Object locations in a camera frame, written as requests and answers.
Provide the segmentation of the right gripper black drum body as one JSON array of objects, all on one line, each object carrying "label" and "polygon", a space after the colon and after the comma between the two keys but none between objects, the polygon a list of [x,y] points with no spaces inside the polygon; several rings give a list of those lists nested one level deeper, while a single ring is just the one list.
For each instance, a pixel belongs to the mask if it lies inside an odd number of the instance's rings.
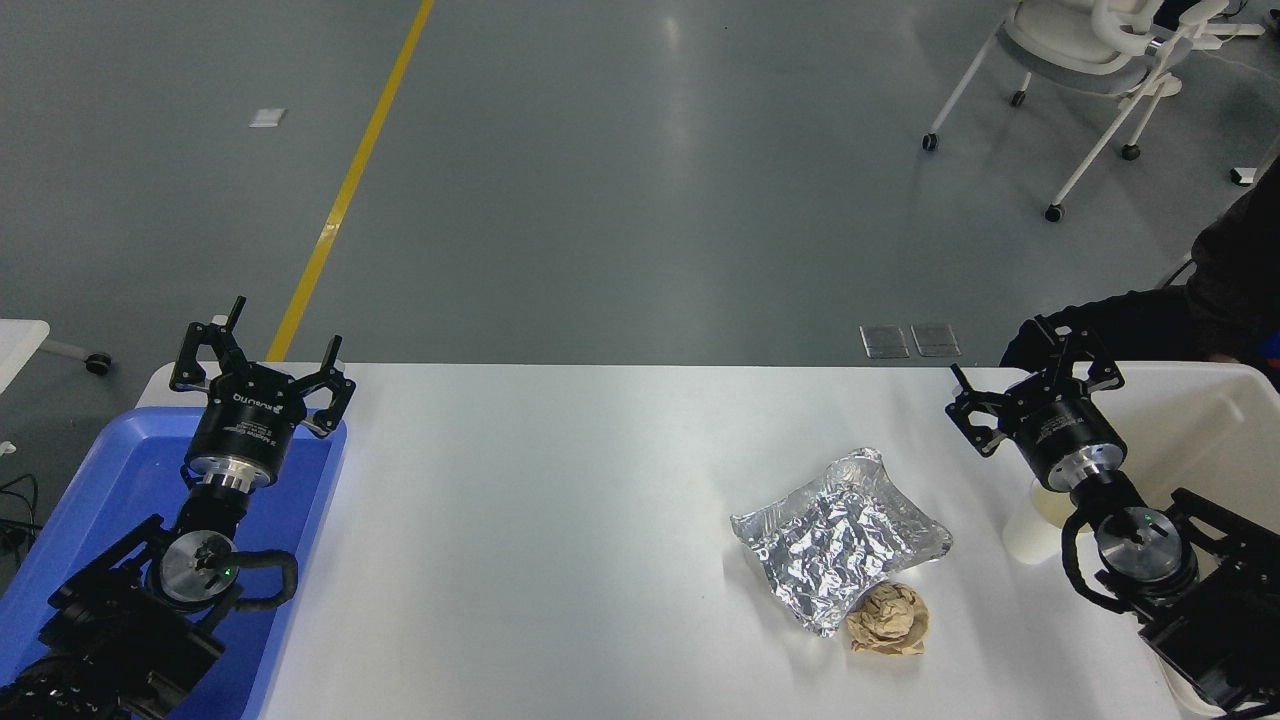
[{"label": "right gripper black drum body", "polygon": [[1125,442],[1093,404],[1085,383],[1030,375],[1006,389],[1004,433],[1039,483],[1080,483],[1117,470]]}]

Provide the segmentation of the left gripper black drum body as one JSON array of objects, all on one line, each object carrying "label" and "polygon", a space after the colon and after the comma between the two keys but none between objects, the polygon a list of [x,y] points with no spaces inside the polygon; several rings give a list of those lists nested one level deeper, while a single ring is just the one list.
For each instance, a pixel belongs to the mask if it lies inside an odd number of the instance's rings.
[{"label": "left gripper black drum body", "polygon": [[303,396],[293,383],[294,377],[256,364],[218,375],[186,465],[204,473],[216,460],[234,459],[256,473],[279,473],[306,416]]}]

